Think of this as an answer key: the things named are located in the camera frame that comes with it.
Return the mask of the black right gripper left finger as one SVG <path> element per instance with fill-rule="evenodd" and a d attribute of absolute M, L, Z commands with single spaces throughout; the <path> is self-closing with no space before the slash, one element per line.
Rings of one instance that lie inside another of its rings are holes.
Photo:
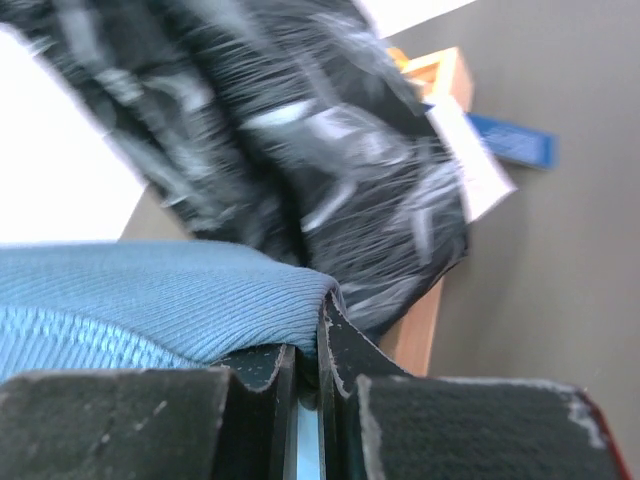
<path fill-rule="evenodd" d="M 201 369 L 32 370 L 1 386 L 5 479 L 291 479 L 296 352 Z"/>

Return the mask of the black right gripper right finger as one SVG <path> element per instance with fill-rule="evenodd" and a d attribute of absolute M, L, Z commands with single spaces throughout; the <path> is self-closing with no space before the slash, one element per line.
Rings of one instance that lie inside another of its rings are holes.
<path fill-rule="evenodd" d="M 319 320 L 319 443 L 325 479 L 626 479 L 585 391 L 545 379 L 419 378 L 345 317 Z"/>

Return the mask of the blue ribbed sock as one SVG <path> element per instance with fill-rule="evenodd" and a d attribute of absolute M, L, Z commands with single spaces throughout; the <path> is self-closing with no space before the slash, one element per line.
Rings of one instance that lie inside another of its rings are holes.
<path fill-rule="evenodd" d="M 267 344 L 316 355 L 330 276 L 211 241 L 5 247 L 1 375 L 205 368 Z"/>

